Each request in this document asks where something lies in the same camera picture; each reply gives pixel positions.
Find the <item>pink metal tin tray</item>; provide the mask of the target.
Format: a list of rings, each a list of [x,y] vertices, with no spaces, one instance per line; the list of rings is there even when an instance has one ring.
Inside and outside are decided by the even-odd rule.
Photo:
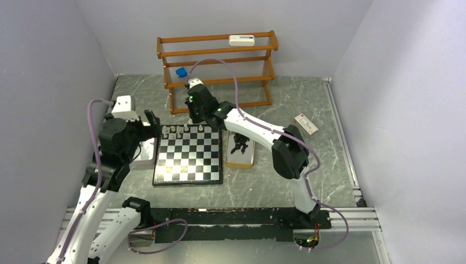
[[[154,165],[157,158],[157,147],[157,137],[140,142],[136,148],[133,160],[130,163],[130,168],[140,169]]]

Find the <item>gold metal tin tray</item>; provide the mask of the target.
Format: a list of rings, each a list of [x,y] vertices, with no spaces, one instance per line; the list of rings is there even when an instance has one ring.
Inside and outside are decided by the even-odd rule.
[[[256,142],[250,139],[250,141],[247,143],[248,147],[246,148],[246,152],[244,154],[242,154],[240,150],[237,150],[234,154],[231,155],[230,151],[235,146],[234,134],[235,132],[228,132],[225,165],[230,168],[252,169],[254,164]]]

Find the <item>wooden two-tier shelf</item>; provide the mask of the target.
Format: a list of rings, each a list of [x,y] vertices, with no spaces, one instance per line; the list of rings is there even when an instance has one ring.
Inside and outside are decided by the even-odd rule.
[[[273,30],[242,33],[253,35],[252,47],[232,47],[228,38],[233,34],[201,35],[184,37],[158,37],[157,57],[163,63],[164,87],[169,93],[171,114],[188,111],[177,106],[175,90],[182,88],[190,78],[200,78],[206,85],[229,84],[234,81],[260,82],[264,99],[241,103],[241,107],[270,106],[272,97],[269,82],[275,79],[272,52],[279,49]],[[185,67],[188,76],[178,78],[175,71]]]

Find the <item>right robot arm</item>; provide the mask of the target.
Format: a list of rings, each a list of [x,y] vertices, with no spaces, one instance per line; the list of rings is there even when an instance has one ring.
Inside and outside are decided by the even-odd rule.
[[[212,128],[241,134],[269,150],[274,170],[290,182],[298,224],[309,228],[317,221],[320,205],[306,179],[313,171],[309,167],[310,151],[297,127],[273,125],[231,102],[219,102],[203,84],[187,87],[185,103],[195,124],[206,122]]]

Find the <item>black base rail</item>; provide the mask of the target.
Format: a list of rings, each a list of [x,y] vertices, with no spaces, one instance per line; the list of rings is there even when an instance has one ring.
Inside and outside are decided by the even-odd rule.
[[[294,242],[294,232],[331,229],[330,214],[314,218],[293,207],[260,208],[152,208],[151,219],[136,227],[135,235],[148,235],[155,243],[272,239]]]

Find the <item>aluminium frame rail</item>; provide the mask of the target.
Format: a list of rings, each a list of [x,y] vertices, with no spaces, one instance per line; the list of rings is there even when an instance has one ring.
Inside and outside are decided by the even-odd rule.
[[[117,216],[121,208],[114,209],[108,207],[100,225],[98,232],[101,233],[110,222]],[[344,240],[347,240],[351,232],[370,232],[375,240],[375,246],[378,257],[382,263],[388,263],[388,255],[384,249],[381,241],[381,225],[376,214],[376,211],[371,207],[347,207],[347,208],[322,208],[330,214],[331,229],[317,229],[313,232],[304,230],[297,230],[294,232],[295,241],[285,242],[290,243],[294,246],[298,246],[301,249],[308,251],[323,251],[332,249],[338,245],[341,245]],[[62,237],[63,233],[68,226],[70,219],[73,214],[73,210],[69,211],[64,218],[62,225]],[[126,243],[129,250],[136,253],[142,254],[142,250],[139,248],[138,243],[144,240],[151,242],[153,238],[148,235],[135,235],[135,229],[132,230],[121,243]],[[172,243],[157,243],[164,244],[165,248],[168,249],[173,247],[182,240],[177,239]]]

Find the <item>black white chess board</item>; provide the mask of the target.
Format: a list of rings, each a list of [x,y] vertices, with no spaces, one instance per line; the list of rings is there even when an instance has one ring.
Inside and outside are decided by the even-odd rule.
[[[199,125],[188,124],[189,132],[184,132],[184,125],[164,125],[169,127],[168,133],[163,133],[162,126],[153,186],[223,183],[222,131],[202,124],[204,130],[199,132]],[[171,131],[171,126],[176,127],[176,132]],[[181,133],[177,132],[178,126],[182,127]],[[171,133],[175,134],[174,139],[170,138]],[[186,133],[189,133],[189,139],[184,139]]]

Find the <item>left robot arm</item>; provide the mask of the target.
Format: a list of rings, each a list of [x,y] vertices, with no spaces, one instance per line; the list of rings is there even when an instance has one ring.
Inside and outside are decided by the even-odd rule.
[[[154,223],[147,200],[130,197],[110,224],[99,225],[130,172],[140,143],[159,138],[160,119],[144,111],[145,124],[135,111],[112,111],[94,140],[96,149],[86,167],[80,196],[65,232],[47,263],[107,263],[127,235]]]

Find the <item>black chess pieces pile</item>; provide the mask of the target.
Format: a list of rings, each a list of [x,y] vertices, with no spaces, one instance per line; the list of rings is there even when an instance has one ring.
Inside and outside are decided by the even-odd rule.
[[[230,151],[230,154],[234,154],[237,150],[240,150],[242,154],[244,154],[246,152],[246,148],[248,147],[248,142],[250,141],[250,138],[242,135],[242,134],[239,134],[239,133],[235,133],[234,134],[234,143],[235,143],[235,146],[233,147],[233,149]]]

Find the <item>blue block on shelf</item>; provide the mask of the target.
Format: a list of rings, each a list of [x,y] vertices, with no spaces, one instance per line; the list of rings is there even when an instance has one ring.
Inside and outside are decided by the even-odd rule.
[[[186,70],[185,67],[181,67],[181,68],[178,68],[176,71],[175,71],[176,75],[178,78],[185,78],[188,76],[188,71]]]

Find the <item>white box on shelf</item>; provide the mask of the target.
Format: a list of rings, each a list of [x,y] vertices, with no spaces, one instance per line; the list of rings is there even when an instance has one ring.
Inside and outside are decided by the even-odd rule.
[[[256,42],[253,35],[230,35],[228,41],[232,47],[252,47]]]

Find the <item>small red white card box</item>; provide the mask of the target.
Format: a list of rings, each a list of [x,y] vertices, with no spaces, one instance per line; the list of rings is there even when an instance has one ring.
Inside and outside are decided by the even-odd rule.
[[[295,123],[298,123],[310,136],[318,132],[318,128],[303,113],[294,117]]]

